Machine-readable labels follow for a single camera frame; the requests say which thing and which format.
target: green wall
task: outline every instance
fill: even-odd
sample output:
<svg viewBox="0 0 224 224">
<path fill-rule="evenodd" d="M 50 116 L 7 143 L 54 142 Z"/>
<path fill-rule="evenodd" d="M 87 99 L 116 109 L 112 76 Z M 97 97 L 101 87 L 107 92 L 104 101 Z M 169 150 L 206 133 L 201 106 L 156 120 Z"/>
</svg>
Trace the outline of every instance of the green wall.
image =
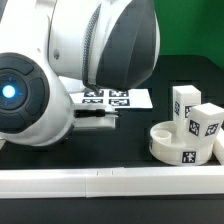
<svg viewBox="0 0 224 224">
<path fill-rule="evenodd" d="M 202 55 L 224 69 L 224 0 L 154 0 L 161 55 Z"/>
</svg>

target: white cube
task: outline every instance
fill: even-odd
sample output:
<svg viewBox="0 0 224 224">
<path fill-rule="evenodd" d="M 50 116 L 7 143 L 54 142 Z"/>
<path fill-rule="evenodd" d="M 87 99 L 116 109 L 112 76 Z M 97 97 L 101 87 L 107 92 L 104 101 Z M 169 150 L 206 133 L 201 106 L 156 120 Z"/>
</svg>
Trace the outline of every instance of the white cube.
<svg viewBox="0 0 224 224">
<path fill-rule="evenodd" d="M 224 120 L 224 109 L 211 103 L 191 108 L 184 141 L 188 145 L 213 144 Z"/>
<path fill-rule="evenodd" d="M 189 112 L 201 104 L 201 92 L 192 85 L 173 87 L 173 121 L 177 136 L 182 137 Z"/>
</svg>

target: white paper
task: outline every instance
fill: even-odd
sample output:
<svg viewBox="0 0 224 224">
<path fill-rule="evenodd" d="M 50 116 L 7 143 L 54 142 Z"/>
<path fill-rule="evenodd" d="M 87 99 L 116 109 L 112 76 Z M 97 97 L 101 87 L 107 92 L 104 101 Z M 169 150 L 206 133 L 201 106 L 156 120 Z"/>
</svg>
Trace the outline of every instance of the white paper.
<svg viewBox="0 0 224 224">
<path fill-rule="evenodd" d="M 147 89 L 132 89 L 126 92 L 101 89 L 97 96 L 94 92 L 70 94 L 74 103 L 111 104 L 114 108 L 152 108 Z"/>
</svg>

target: white block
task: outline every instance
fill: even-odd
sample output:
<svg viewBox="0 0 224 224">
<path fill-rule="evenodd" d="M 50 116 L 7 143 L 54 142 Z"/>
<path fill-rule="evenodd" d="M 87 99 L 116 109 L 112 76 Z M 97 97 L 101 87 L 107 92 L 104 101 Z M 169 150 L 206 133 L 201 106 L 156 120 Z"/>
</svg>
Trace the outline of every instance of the white block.
<svg viewBox="0 0 224 224">
<path fill-rule="evenodd" d="M 192 85 L 173 87 L 173 120 L 177 126 L 177 136 L 184 131 L 190 109 L 201 104 L 201 92 Z"/>
<path fill-rule="evenodd" d="M 224 165 L 224 131 L 220 129 L 213 146 L 213 153 L 215 154 L 221 165 Z"/>
<path fill-rule="evenodd" d="M 211 103 L 192 107 L 185 126 L 184 141 L 187 145 L 210 145 L 222 126 L 224 109 Z"/>
</svg>

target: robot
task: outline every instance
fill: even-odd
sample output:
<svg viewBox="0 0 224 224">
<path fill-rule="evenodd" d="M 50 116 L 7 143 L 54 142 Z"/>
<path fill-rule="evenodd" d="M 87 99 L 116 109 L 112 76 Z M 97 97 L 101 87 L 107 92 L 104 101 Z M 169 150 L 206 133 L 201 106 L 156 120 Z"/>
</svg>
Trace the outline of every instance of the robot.
<svg viewBox="0 0 224 224">
<path fill-rule="evenodd" d="M 129 90 L 152 74 L 160 43 L 152 0 L 0 4 L 0 137 L 7 141 L 56 143 L 83 111 L 71 92 Z M 112 106 L 90 108 L 117 117 Z"/>
</svg>

